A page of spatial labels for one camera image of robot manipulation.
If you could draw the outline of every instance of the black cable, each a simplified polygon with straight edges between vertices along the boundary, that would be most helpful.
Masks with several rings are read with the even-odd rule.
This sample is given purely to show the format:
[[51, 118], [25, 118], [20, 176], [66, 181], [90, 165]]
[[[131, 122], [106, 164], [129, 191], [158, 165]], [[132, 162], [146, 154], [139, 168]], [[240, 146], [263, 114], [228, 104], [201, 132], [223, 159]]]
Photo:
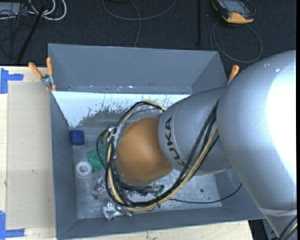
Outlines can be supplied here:
[[221, 47], [217, 44], [217, 42], [216, 42], [216, 37], [215, 37], [215, 29], [216, 29], [216, 26], [221, 22], [222, 20], [220, 19], [220, 20], [218, 20], [215, 24], [213, 24], [213, 26], [211, 27], [211, 30], [210, 30], [210, 47], [211, 47], [211, 51], [213, 51], [213, 43], [216, 45], [216, 47], [218, 48], [218, 50], [222, 53], [222, 54], [224, 54], [226, 57], [228, 57], [229, 59], [231, 59], [231, 60], [233, 60], [233, 61], [235, 61], [235, 62], [239, 62], [239, 63], [247, 63], [247, 64], [249, 64], [249, 63], [254, 63], [254, 62], [256, 62], [257, 60], [259, 60], [259, 58], [260, 58], [260, 56], [261, 56], [261, 54], [262, 54], [262, 43], [261, 43], [261, 40], [260, 40], [260, 38], [259, 38], [259, 36], [258, 36], [258, 34], [250, 27], [250, 26], [248, 26], [247, 24], [245, 24], [245, 27], [247, 27], [249, 30], [251, 30], [252, 31], [252, 33], [256, 36], [256, 38], [257, 38], [257, 40], [258, 40], [258, 42], [259, 42], [259, 46], [260, 46], [260, 50], [259, 50], [259, 54], [258, 54], [258, 56], [255, 58], [255, 59], [253, 59], [253, 60], [247, 60], [247, 61], [245, 61], [245, 60], [239, 60], [239, 59], [236, 59], [236, 58], [234, 58], [234, 57], [231, 57], [230, 55], [228, 55], [224, 50], [222, 50], [221, 49]]
[[298, 218], [295, 216], [290, 223], [285, 227], [285, 229], [280, 234], [278, 240], [286, 240], [288, 239], [289, 235], [296, 230], [297, 227], [295, 227], [298, 223]]
[[[129, 112], [130, 112], [137, 104], [140, 104], [140, 103], [146, 103], [146, 102], [140, 101], [140, 102], [135, 103], [135, 104], [134, 104], [134, 105], [133, 105], [133, 106], [132, 106], [132, 107], [131, 107], [131, 108], [130, 108], [123, 116], [122, 116], [122, 118], [124, 118], [124, 116], [125, 116], [126, 114], [128, 114], [128, 113], [129, 113]], [[196, 139], [196, 142], [195, 142], [195, 144], [194, 144], [194, 146], [193, 146], [193, 148], [192, 148], [192, 150], [191, 150], [190, 156], [189, 156], [189, 158], [187, 159], [187, 161], [186, 161], [186, 163], [185, 163], [185, 166], [183, 167], [183, 170], [182, 170], [181, 173], [179, 174], [177, 180], [174, 182], [174, 184], [172, 185], [172, 187], [170, 187], [168, 190], [166, 190], [164, 193], [162, 193], [160, 196], [158, 196], [158, 197], [155, 198], [155, 199], [151, 199], [151, 200], [148, 200], [148, 201], [139, 201], [139, 202], [132, 202], [132, 201], [131, 201], [131, 203], [128, 204], [128, 203], [121, 203], [121, 202], [117, 201], [116, 198], [112, 195], [112, 193], [111, 193], [110, 190], [108, 189], [108, 188], [109, 188], [108, 183], [106, 183], [107, 192], [108, 192], [110, 198], [111, 198], [114, 202], [116, 202], [117, 204], [119, 204], [119, 205], [121, 205], [121, 206], [124, 206], [124, 207], [144, 207], [144, 206], [148, 206], [148, 205], [155, 204], [155, 203], [159, 202], [160, 200], [164, 199], [165, 197], [167, 197], [170, 193], [172, 193], [172, 191], [173, 191], [174, 189], [176, 189], [176, 188], [180, 185], [181, 179], [182, 179], [182, 177], [184, 176], [184, 174], [186, 173], [186, 171], [187, 171], [187, 169], [188, 169], [188, 166], [189, 166], [189, 164], [190, 164], [190, 162], [191, 162], [191, 160], [192, 160], [192, 158], [193, 158], [193, 156], [194, 156], [194, 154], [195, 154], [195, 152], [196, 152], [196, 150], [197, 150], [197, 148], [198, 148], [198, 145], [199, 145], [199, 143], [200, 143], [200, 141], [201, 141], [201, 139], [202, 139], [202, 137], [203, 137], [203, 135], [204, 135], [204, 132], [206, 131], [206, 128], [208, 127], [209, 123], [211, 122], [211, 119], [213, 118], [214, 114], [216, 113], [217, 107], [218, 107], [218, 101], [216, 102], [216, 104], [215, 104], [214, 107], [212, 108], [212, 110], [211, 110], [211, 112], [210, 112], [210, 114], [209, 114], [207, 120], [205, 121], [205, 123], [204, 123], [204, 125], [203, 125], [203, 127], [202, 127], [202, 129], [201, 129], [201, 131], [200, 131], [200, 133], [199, 133], [199, 136], [198, 136], [198, 138]], [[111, 137], [111, 140], [110, 140], [110, 141], [112, 141], [112, 142], [111, 142], [112, 145], [114, 145], [114, 144], [113, 144], [113, 139], [114, 139], [114, 137], [112, 136], [112, 137]], [[112, 159], [113, 159], [113, 153], [112, 153], [112, 155], [110, 155], [110, 160], [109, 160], [109, 161], [111, 161]], [[106, 181], [106, 182], [108, 182], [109, 168], [110, 168], [110, 167], [107, 166], [106, 172], [105, 172], [105, 181]], [[120, 190], [117, 186], [115, 186], [115, 190], [116, 190], [116, 192], [117, 192], [118, 194], [121, 192], [121, 190]]]
[[37, 15], [37, 17], [35, 19], [35, 22], [34, 22], [32, 28], [31, 28], [31, 30], [30, 30], [30, 33], [27, 36], [26, 40], [24, 41], [23, 46], [22, 46], [22, 48], [21, 48], [21, 50], [19, 52], [19, 55], [18, 55], [17, 61], [16, 61], [17, 63], [20, 63], [21, 60], [22, 60], [22, 58], [23, 58], [23, 56], [25, 55], [26, 49], [28, 48], [29, 42], [30, 42], [30, 40], [31, 40], [31, 38], [32, 38], [35, 30], [36, 30], [36, 27], [39, 24], [39, 21], [40, 21], [40, 19], [42, 17], [42, 14], [44, 13], [44, 10], [46, 8], [46, 4], [47, 3], [48, 3], [48, 0], [43, 0], [41, 8], [40, 8], [40, 11], [39, 11], [39, 13], [38, 13], [38, 15]]
[[101, 165], [102, 165], [102, 167], [103, 167], [104, 169], [106, 169], [106, 165], [105, 165], [103, 159], [101, 158], [101, 155], [100, 155], [100, 152], [99, 152], [99, 141], [100, 141], [100, 139], [105, 135], [105, 133], [107, 132], [107, 130], [108, 130], [108, 129], [105, 129], [103, 132], [100, 133], [100, 135], [99, 135], [98, 138], [96, 139], [96, 143], [95, 143], [96, 155], [98, 156], [99, 161], [100, 161], [100, 163], [101, 163]]
[[229, 197], [232, 197], [235, 193], [237, 193], [240, 188], [242, 187], [242, 183], [240, 183], [239, 187], [231, 194], [221, 198], [221, 199], [218, 199], [218, 200], [215, 200], [215, 201], [207, 201], [207, 202], [200, 202], [200, 201], [186, 201], [186, 200], [180, 200], [180, 199], [176, 199], [176, 198], [170, 198], [169, 200], [170, 201], [177, 201], [177, 202], [181, 202], [181, 203], [187, 203], [187, 204], [213, 204], [213, 203], [217, 203], [217, 202], [220, 202], [220, 201], [223, 201]]
[[[176, 179], [176, 181], [174, 182], [174, 184], [172, 185], [172, 187], [170, 187], [166, 192], [164, 192], [163, 194], [161, 194], [160, 196], [157, 197], [157, 199], [155, 200], [155, 203], [162, 200], [163, 198], [165, 198], [166, 196], [168, 196], [174, 189], [177, 188], [177, 186], [180, 185], [180, 182], [181, 182], [181, 179], [183, 177], [183, 175], [186, 173], [188, 167], [189, 167], [189, 164], [197, 150], [197, 147], [199, 145], [199, 142], [201, 141], [202, 139], [202, 136], [204, 134], [204, 132], [206, 131], [206, 128], [211, 120], [211, 118], [213, 117], [213, 115], [215, 114], [216, 112], [216, 109], [217, 109], [217, 106], [218, 106], [218, 102], [214, 105], [214, 107], [212, 108], [207, 120], [205, 121], [202, 129], [201, 129], [201, 132], [199, 133], [199, 136], [198, 138], [196, 139], [196, 142], [191, 150], [191, 153], [190, 153], [190, 156], [187, 160], [187, 162], [185, 163], [184, 167], [183, 167], [183, 170], [181, 171], [181, 173], [179, 174], [178, 178]], [[151, 205], [153, 204], [153, 201], [154, 199], [150, 200], [150, 201], [144, 201], [144, 202], [134, 202], [133, 204], [136, 205], [136, 206], [146, 206], [146, 205]]]

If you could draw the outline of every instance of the black carpet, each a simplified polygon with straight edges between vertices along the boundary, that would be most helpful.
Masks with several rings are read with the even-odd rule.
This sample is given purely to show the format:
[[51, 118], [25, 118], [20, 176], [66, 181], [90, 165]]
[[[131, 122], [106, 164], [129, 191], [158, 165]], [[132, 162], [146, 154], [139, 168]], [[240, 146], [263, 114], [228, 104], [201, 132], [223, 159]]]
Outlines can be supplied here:
[[[25, 3], [26, 0], [0, 1]], [[38, 10], [42, 1], [31, 0]], [[295, 50], [297, 0], [249, 1], [255, 7], [254, 21], [248, 27], [229, 27], [224, 20], [220, 20], [221, 16], [213, 8], [211, 0], [200, 0], [200, 17], [198, 0], [65, 0], [65, 18], [59, 21], [41, 19], [20, 63], [17, 63], [17, 58], [36, 16], [28, 13], [16, 18], [0, 19], [0, 65], [21, 66], [34, 62], [37, 66], [45, 66], [48, 43], [205, 51], [213, 49], [220, 51], [228, 75], [233, 64], [244, 69], [271, 55]], [[63, 6], [60, 0], [56, 0], [56, 4], [55, 12], [59, 17]], [[218, 21], [214, 28], [218, 47], [216, 44], [211, 47], [211, 30]]]

